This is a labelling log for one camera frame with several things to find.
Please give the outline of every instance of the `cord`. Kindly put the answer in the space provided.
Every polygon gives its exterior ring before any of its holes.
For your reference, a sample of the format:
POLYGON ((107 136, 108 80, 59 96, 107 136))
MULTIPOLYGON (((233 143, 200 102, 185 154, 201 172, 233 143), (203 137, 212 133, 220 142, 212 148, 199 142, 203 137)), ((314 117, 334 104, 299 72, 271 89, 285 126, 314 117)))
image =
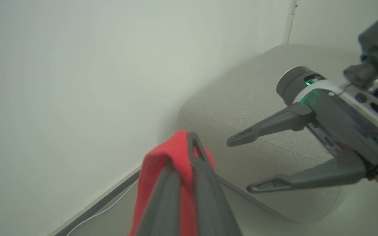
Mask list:
POLYGON ((89 220, 91 220, 92 218, 94 218, 94 217, 96 217, 96 216, 98 216, 98 215, 101 215, 101 214, 103 214, 104 212, 107 212, 109 209, 111 209, 112 207, 114 207, 114 205, 116 205, 121 199, 122 199, 122 197, 123 196, 125 196, 128 192, 129 192, 129 190, 131 190, 131 188, 136 184, 138 182, 138 180, 136 180, 123 194, 122 194, 122 196, 120 196, 119 197, 119 199, 115 202, 115 203, 113 203, 111 206, 109 206, 108 208, 106 208, 105 210, 103 210, 102 212, 99 212, 99 213, 97 213, 96 215, 93 215, 93 216, 91 216, 91 217, 89 217, 89 218, 87 218, 87 219, 85 219, 84 221, 82 221, 80 224, 77 224, 77 226, 76 227, 74 227, 71 231, 69 231, 69 233, 66 235, 66 236, 69 236, 72 232, 74 232, 74 230, 76 230, 78 227, 80 227, 82 224, 84 224, 85 222, 87 222, 87 221, 89 221, 89 220))

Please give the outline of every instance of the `gripper holding red cloth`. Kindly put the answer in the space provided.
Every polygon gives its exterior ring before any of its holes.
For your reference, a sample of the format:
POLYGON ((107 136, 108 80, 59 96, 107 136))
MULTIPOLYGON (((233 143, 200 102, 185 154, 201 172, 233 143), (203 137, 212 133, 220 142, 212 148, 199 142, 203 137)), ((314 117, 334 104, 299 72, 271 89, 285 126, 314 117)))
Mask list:
POLYGON ((178 131, 144 158, 129 236, 241 236, 196 133, 178 131))

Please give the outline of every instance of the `gray fabric surface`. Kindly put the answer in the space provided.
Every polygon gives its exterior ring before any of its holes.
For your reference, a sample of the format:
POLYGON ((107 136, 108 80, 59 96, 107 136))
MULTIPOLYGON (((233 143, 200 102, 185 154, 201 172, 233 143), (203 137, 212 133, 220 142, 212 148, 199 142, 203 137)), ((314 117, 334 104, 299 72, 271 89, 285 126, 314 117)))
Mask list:
MULTIPOLYGON (((216 162, 216 173, 242 190, 276 174, 293 174, 332 158, 307 130, 285 131, 238 146, 225 145, 229 136, 283 109, 276 94, 279 78, 305 65, 342 84, 342 71, 358 55, 311 45, 281 45, 218 78, 181 109, 178 127, 195 131, 216 162)), ((339 187, 253 194, 253 197, 299 222, 315 221, 338 205, 339 187)))

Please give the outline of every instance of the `baseboard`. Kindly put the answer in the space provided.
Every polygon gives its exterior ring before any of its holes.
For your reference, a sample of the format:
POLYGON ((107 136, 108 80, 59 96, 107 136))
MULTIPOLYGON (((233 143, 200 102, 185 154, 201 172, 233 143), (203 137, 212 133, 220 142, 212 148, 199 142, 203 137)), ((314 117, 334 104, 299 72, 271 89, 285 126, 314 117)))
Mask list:
POLYGON ((141 166, 129 172, 124 178, 120 179, 111 188, 93 200, 82 210, 72 214, 61 222, 61 225, 51 232, 48 236, 66 236, 77 224, 93 216, 98 210, 109 203, 114 197, 124 191, 139 177, 141 166))

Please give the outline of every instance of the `wire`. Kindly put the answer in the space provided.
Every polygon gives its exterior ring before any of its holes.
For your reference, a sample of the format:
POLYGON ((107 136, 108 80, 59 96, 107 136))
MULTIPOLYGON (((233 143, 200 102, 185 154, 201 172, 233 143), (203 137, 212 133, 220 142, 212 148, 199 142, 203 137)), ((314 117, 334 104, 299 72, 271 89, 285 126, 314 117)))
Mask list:
POLYGON ((122 196, 120 196, 119 197, 119 199, 115 202, 115 203, 113 203, 111 206, 109 206, 108 208, 106 208, 105 210, 103 210, 102 212, 99 212, 99 213, 97 213, 96 215, 93 215, 93 216, 91 216, 91 217, 89 217, 89 218, 87 218, 87 219, 85 219, 84 221, 82 221, 80 224, 77 224, 77 226, 76 227, 74 227, 71 231, 69 231, 69 233, 66 235, 66 236, 69 236, 72 232, 74 232, 74 230, 76 230, 78 227, 80 227, 82 224, 84 224, 85 222, 87 222, 87 221, 89 221, 89 220, 91 220, 92 218, 94 218, 94 217, 96 217, 96 216, 98 216, 98 215, 101 215, 101 214, 103 214, 104 212, 107 212, 109 209, 111 209, 112 207, 114 207, 114 205, 116 205, 121 199, 122 199, 122 197, 123 196, 125 196, 128 192, 129 192, 129 190, 131 190, 131 188, 136 184, 138 182, 138 180, 136 180, 123 194, 122 194, 122 196))

